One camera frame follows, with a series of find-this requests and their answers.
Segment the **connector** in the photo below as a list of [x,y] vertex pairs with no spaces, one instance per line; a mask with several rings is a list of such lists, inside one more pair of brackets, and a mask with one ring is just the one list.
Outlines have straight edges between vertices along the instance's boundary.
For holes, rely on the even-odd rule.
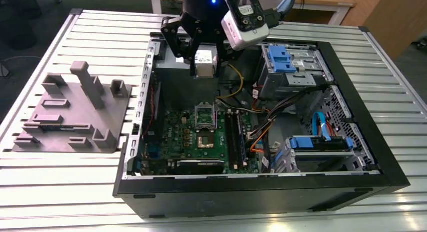
[[282,25],[282,15],[277,8],[271,8],[265,10],[265,16],[266,16],[266,23],[269,26],[269,29],[273,29]]

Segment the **metal work surface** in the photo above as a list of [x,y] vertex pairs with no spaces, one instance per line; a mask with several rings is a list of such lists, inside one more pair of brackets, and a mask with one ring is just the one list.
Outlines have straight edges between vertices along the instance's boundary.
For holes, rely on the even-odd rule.
[[0,230],[121,231],[425,231],[427,230],[426,104],[384,50],[357,27],[289,23],[271,38],[330,42],[366,102],[412,186],[337,212],[141,219],[114,198],[121,152],[18,153],[14,141],[31,118],[46,75],[69,83],[74,61],[87,61],[103,84],[133,85],[125,128],[137,107],[150,33],[162,15],[86,10],[71,15],[0,126]]

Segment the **floor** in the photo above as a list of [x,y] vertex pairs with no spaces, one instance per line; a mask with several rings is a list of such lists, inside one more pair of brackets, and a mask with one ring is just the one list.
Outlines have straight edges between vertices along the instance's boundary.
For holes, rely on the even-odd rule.
[[[43,57],[73,8],[137,13],[153,12],[150,0],[63,0],[62,4],[57,4],[54,0],[38,0],[38,2],[43,10],[43,17],[30,22],[38,36],[38,44],[31,49],[15,51],[0,43],[0,60],[18,56]],[[178,15],[181,2],[163,1],[163,13]],[[37,58],[18,58],[6,63],[11,77],[10,79],[0,78],[0,122],[9,114],[38,64],[39,59]],[[427,51],[417,50],[416,46],[410,46],[396,64],[421,97],[427,100]]]

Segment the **yellow wire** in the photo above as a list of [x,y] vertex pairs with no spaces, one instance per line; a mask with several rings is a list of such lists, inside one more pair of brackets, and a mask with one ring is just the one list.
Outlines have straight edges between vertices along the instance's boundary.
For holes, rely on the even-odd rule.
[[229,64],[229,66],[234,69],[234,71],[238,73],[238,75],[239,75],[239,77],[241,77],[241,88],[239,88],[239,90],[238,90],[235,93],[233,93],[231,95],[219,96],[219,97],[218,97],[219,99],[231,98],[231,97],[234,97],[237,94],[239,94],[241,91],[243,90],[243,83],[245,83],[243,75],[242,75],[241,71],[237,69],[237,67],[234,67],[231,64]]

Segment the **blue drive latch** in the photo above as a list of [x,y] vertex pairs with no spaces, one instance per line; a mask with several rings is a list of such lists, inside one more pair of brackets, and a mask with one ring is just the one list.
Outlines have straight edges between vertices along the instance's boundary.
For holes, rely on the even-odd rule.
[[289,53],[285,46],[270,46],[269,57],[273,64],[273,70],[275,73],[295,74],[297,68],[293,65],[293,55]]

